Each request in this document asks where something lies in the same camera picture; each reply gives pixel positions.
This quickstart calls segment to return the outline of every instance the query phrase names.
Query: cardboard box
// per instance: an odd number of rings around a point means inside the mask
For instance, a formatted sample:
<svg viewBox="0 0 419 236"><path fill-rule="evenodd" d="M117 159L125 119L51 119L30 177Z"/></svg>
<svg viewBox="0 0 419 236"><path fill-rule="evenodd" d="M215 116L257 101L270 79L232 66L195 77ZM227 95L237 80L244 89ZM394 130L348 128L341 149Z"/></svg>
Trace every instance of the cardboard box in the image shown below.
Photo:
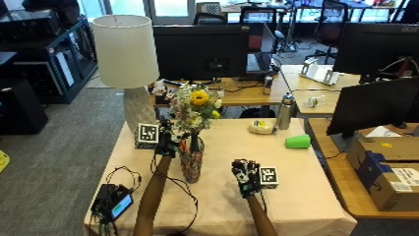
<svg viewBox="0 0 419 236"><path fill-rule="evenodd" d="M354 140L348 154L356 170L366 159L366 151L381 153L387 161L419 162L419 137L362 137Z"/></svg>
<svg viewBox="0 0 419 236"><path fill-rule="evenodd" d="M360 138L349 160L378 210L419 210L419 138Z"/></svg>

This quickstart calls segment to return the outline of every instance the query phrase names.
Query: table lamp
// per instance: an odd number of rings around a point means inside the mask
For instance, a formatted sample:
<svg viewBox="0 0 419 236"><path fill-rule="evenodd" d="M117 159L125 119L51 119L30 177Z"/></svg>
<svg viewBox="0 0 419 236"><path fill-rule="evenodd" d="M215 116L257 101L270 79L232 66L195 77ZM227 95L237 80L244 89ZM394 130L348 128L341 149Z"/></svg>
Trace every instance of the table lamp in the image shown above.
<svg viewBox="0 0 419 236"><path fill-rule="evenodd" d="M125 89L125 119L135 132L139 123L156 124L145 90L160 75L152 21L143 16L104 16L93 21L93 35L101 80Z"/></svg>

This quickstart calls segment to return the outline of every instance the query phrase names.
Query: white lamp shade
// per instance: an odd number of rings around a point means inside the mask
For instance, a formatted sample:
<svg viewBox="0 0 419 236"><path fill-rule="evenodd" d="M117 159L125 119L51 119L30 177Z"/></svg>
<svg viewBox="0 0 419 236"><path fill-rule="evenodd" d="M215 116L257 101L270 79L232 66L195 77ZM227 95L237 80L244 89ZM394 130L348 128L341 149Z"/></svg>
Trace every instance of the white lamp shade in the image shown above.
<svg viewBox="0 0 419 236"><path fill-rule="evenodd" d="M160 73L151 19L100 17L93 21L93 34L103 83L119 89L152 84Z"/></svg>

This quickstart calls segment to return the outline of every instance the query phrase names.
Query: stainless steel water bottle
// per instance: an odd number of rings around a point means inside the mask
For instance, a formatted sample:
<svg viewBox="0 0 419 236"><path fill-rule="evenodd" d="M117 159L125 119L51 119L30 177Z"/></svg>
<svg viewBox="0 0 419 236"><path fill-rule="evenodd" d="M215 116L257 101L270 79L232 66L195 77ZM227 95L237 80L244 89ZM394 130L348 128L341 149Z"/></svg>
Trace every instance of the stainless steel water bottle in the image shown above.
<svg viewBox="0 0 419 236"><path fill-rule="evenodd" d="M290 127L292 115L294 109L294 96L292 94L284 95L284 101L280 106L280 114L277 118L276 128L286 130Z"/></svg>

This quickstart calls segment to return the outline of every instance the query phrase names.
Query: beige tabletop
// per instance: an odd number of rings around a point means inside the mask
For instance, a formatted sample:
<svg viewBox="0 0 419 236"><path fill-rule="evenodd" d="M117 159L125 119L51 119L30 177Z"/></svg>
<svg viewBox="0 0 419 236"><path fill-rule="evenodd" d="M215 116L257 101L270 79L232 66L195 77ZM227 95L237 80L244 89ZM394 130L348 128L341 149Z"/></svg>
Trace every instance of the beige tabletop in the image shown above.
<svg viewBox="0 0 419 236"><path fill-rule="evenodd" d="M340 93L344 87L354 86L360 83L360 76L345 74L340 76L337 85L328 86L300 75L302 65L284 65L282 70L286 77L288 86L293 92L298 111L304 115L330 115L336 111ZM324 95L322 100L316 107L306 107L304 103L309 98Z"/></svg>
<svg viewBox="0 0 419 236"><path fill-rule="evenodd" d="M249 206L240 196L237 180L230 172L234 158L253 159L262 166L278 167L280 187L265 190L264 196L280 235L350 235L357 220L341 207L313 149L285 147L288 137L304 134L300 119L293 119L290 128L274 135L249 133L252 122L253 119L223 119L213 121L211 129L203 131L207 144L203 177L197 184L191 185L200 200L200 211L188 235L257 235ZM132 133L125 125L100 181L100 184L105 183L109 172L123 165L143 176L141 186L132 195L133 205L116 222L123 236L132 235L137 205L152 175L151 160L152 150L133 149ZM179 158L172 161L169 176L184 179ZM131 175L117 172L111 183L131 187ZM193 200L168 181L155 219L156 235L183 229L195 212ZM89 221L91 210L84 219L86 235L89 235ZM91 228L97 229L95 222Z"/></svg>

